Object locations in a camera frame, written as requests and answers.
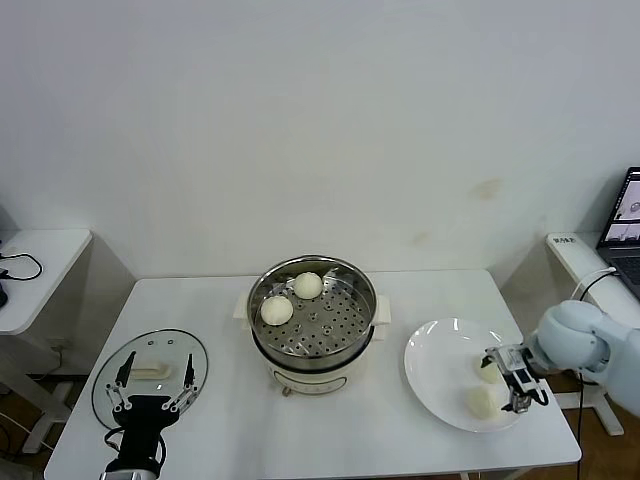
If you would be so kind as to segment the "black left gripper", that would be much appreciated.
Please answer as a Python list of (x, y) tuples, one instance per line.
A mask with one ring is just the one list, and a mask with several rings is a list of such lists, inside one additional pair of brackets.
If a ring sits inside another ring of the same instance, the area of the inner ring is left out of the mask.
[(196, 399), (193, 355), (188, 355), (182, 389), (177, 396), (132, 395), (128, 398), (127, 384), (136, 352), (129, 354), (118, 368), (115, 380), (105, 385), (113, 418), (122, 430), (118, 459), (123, 461), (156, 461), (167, 455), (162, 431), (179, 420), (179, 413), (188, 409)]

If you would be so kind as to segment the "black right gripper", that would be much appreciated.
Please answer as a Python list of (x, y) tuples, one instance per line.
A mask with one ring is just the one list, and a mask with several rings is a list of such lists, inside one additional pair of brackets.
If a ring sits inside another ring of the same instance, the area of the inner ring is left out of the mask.
[[(508, 345), (503, 348), (491, 347), (484, 351), (484, 356), (480, 361), (480, 368), (487, 369), (493, 365), (500, 373), (515, 373), (520, 370), (532, 373), (531, 358), (531, 351), (526, 345)], [(510, 392), (508, 401), (501, 407), (501, 410), (522, 414), (528, 411), (530, 404), (531, 397), (528, 394)]]

